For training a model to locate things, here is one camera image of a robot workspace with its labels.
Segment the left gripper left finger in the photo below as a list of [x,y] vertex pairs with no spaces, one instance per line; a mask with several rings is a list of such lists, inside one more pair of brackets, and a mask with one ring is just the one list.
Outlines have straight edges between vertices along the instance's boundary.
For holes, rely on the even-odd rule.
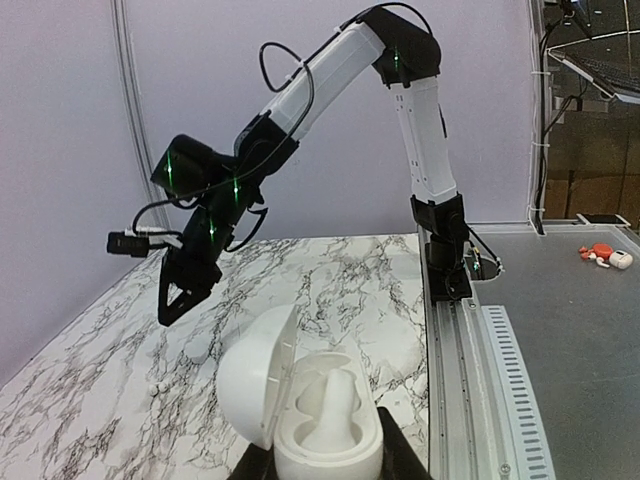
[[274,449],[250,444],[232,471],[232,480],[277,480]]

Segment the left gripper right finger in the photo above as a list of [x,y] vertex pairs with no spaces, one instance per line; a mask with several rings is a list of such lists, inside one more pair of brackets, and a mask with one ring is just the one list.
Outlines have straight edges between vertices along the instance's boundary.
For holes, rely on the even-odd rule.
[[383,429],[384,480],[431,480],[431,475],[386,407],[377,408]]

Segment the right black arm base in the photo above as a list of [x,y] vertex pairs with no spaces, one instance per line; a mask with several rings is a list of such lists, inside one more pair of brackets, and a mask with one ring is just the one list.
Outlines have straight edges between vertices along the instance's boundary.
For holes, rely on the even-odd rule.
[[501,258],[480,241],[470,240],[458,249],[432,236],[425,247],[432,304],[471,298],[472,281],[492,280],[504,270]]

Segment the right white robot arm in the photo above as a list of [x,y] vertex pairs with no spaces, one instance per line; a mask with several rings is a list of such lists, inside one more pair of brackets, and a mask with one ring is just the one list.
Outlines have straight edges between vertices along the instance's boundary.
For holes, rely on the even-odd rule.
[[365,196],[385,181],[408,188],[412,220],[428,235],[429,300],[470,296],[469,229],[439,101],[442,52],[428,22],[403,10],[366,8],[296,56],[228,150],[183,133],[169,142],[150,179],[164,205],[189,217],[149,241],[163,252],[162,326],[208,299],[220,257],[256,239],[364,233],[373,220]]

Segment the white earbud charging case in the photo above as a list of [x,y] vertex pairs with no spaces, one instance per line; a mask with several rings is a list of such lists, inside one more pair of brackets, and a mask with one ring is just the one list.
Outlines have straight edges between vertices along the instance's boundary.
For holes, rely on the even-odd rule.
[[[217,397],[226,420],[250,444],[274,449],[279,479],[377,479],[383,463],[383,429],[361,362],[336,351],[296,355],[297,309],[263,312],[223,355]],[[352,414],[357,445],[321,454],[301,447],[315,426],[300,411],[304,391],[332,369],[349,372],[358,401]]]

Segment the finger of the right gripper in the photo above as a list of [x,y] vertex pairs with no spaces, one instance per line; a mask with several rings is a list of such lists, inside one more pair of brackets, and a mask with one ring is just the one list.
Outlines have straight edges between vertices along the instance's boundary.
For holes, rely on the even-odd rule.
[[211,294],[209,274],[196,264],[180,264],[164,259],[160,269],[158,292],[158,322],[173,325],[184,314],[202,303]]

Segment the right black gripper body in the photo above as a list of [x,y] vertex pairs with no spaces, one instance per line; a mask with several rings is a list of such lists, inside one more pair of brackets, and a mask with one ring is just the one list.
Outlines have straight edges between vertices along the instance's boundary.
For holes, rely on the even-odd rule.
[[182,235],[182,247],[172,247],[162,262],[162,284],[182,291],[210,293],[221,279],[217,265],[234,226],[203,207],[192,214]]

